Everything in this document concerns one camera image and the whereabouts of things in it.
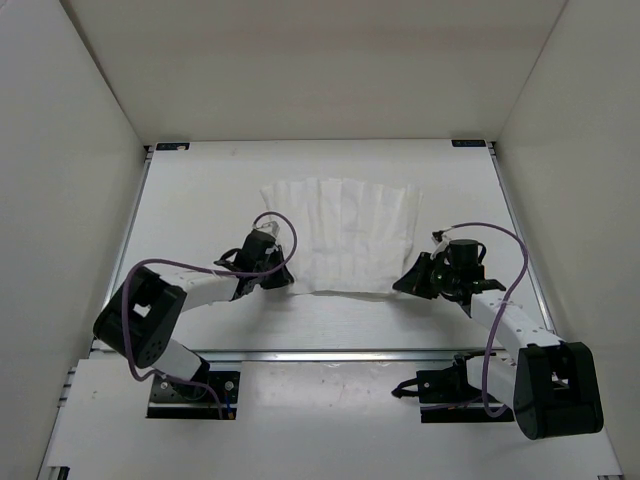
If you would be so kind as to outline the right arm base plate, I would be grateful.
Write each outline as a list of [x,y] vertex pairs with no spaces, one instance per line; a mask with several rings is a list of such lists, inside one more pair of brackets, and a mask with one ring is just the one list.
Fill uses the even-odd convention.
[[397,399],[417,399],[422,424],[514,422],[510,409],[498,417],[488,416],[481,391],[467,380],[469,362],[481,360],[483,354],[480,350],[458,353],[447,368],[418,370],[413,378],[400,382],[391,395]]

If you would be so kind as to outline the white pleated skirt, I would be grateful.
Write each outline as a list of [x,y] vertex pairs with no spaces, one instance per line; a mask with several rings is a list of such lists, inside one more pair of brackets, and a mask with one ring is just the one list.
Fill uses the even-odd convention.
[[290,293],[386,295],[402,276],[422,201],[418,187],[311,177],[277,181],[261,196],[297,233]]

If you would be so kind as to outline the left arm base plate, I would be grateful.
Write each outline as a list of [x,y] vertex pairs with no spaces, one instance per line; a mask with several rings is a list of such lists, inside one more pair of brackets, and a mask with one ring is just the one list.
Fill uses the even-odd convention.
[[153,378],[146,417],[166,420],[220,420],[237,418],[241,371],[230,367],[211,366],[205,383],[209,390],[170,382],[160,376]]

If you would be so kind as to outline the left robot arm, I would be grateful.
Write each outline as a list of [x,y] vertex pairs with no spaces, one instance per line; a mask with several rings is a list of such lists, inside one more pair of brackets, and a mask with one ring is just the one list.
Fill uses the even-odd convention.
[[208,363],[172,338],[179,316],[217,302],[236,301],[256,287],[278,289],[294,283],[283,265],[276,235],[253,229],[241,248],[216,261],[219,271],[178,270],[160,274],[140,266],[130,274],[97,317],[94,336],[134,367],[151,368],[188,398],[209,385]]

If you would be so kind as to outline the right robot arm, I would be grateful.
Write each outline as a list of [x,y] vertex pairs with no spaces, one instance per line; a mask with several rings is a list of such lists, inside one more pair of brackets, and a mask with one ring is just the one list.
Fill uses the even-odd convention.
[[[506,287],[485,276],[486,247],[434,235],[394,290],[458,305],[489,332],[488,346],[458,353],[442,370],[419,370],[398,384],[396,398],[416,398],[424,422],[516,421],[531,440],[598,433],[604,426],[592,352],[536,324]],[[502,404],[491,416],[481,405]]]

